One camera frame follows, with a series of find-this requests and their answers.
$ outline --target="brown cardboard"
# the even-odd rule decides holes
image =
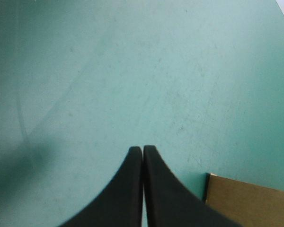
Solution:
[[[244,227],[284,227],[284,192],[211,174],[206,204]]]

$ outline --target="teal floor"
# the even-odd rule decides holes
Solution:
[[[144,144],[199,198],[284,190],[277,3],[0,0],[0,227],[57,226]]]

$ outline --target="green floor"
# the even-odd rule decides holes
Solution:
[[[144,144],[198,197],[284,190],[277,3],[0,0],[0,227],[57,226]]]

